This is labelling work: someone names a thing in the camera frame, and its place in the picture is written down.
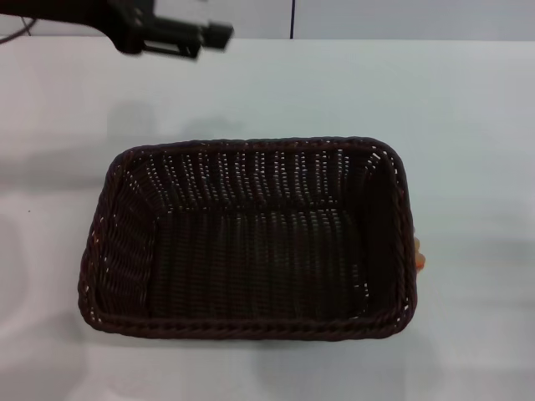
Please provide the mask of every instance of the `wicker basket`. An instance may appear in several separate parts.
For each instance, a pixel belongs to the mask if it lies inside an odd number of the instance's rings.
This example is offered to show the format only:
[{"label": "wicker basket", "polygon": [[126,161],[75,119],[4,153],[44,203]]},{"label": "wicker basket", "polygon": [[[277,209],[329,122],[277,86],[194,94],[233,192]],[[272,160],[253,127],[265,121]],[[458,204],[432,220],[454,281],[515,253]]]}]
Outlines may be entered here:
[{"label": "wicker basket", "polygon": [[143,338],[385,338],[416,307],[412,227],[376,140],[134,148],[106,176],[79,307]]}]

